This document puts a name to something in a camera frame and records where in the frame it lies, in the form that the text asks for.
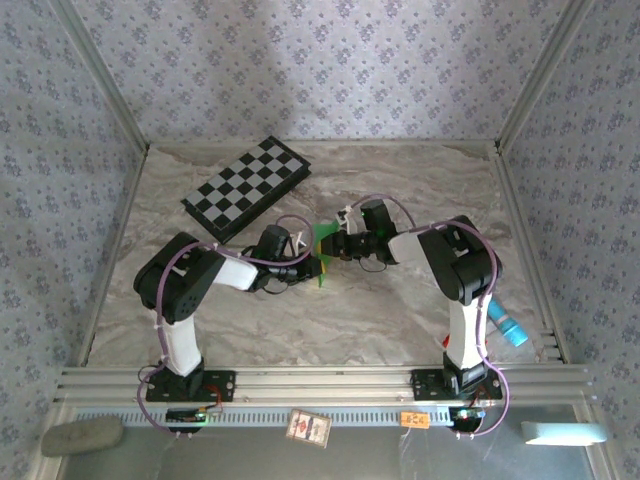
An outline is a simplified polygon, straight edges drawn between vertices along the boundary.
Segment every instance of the patterned wallpaper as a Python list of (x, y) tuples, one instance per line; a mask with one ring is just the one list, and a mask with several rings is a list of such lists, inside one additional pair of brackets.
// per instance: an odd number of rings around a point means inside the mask
[(0, 9), (0, 478), (75, 361), (137, 153), (45, 0)]
[(596, 2), (509, 153), (572, 358), (640, 478), (640, 5)]
[(150, 143), (495, 138), (566, 0), (74, 0)]

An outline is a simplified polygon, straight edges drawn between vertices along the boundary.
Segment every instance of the marble surface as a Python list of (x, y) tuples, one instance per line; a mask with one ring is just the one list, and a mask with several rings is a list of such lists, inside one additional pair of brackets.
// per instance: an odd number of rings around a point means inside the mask
[[(312, 175), (278, 201), (228, 246), (253, 244), (283, 213), (328, 221), (361, 196), (395, 196), (418, 224), (466, 214), (505, 265), (497, 297), (532, 341), (514, 348), (499, 333), (489, 351), (501, 362), (534, 362), (542, 355), (534, 315), (492, 165), (469, 152), (424, 144), (292, 143), (311, 162)], [(143, 365), (159, 358), (153, 315), (132, 288), (138, 270), (179, 231), (211, 235), (180, 200), (246, 148), (152, 148), (97, 325), (89, 365)], [(399, 229), (406, 218), (390, 206)], [(285, 223), (290, 230), (300, 227)], [(214, 286), (197, 313), (200, 349), (208, 365), (440, 363), (448, 332), (448, 300), (426, 262), (367, 273), (356, 262), (334, 261), (323, 288), (310, 281), (282, 295), (248, 294)]]

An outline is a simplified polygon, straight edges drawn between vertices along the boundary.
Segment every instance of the sticker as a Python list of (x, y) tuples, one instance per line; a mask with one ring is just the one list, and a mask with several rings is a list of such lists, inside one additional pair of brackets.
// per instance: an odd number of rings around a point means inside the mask
[(401, 412), (400, 425), (408, 428), (429, 428), (431, 421), (428, 413)]
[(301, 442), (327, 447), (331, 419), (315, 413), (291, 410), (287, 437)]

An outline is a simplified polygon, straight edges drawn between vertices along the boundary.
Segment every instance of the chessboard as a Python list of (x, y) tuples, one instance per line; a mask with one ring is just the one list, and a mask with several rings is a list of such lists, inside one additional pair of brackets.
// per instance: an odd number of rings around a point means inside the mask
[(310, 173), (308, 161), (269, 137), (182, 203), (189, 215), (224, 244)]

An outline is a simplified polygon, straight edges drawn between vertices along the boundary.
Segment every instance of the orange label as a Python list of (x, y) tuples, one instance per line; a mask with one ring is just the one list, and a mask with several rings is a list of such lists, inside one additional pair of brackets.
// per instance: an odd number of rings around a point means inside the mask
[(430, 420), (428, 413), (401, 412), (400, 425), (408, 428), (429, 428)]

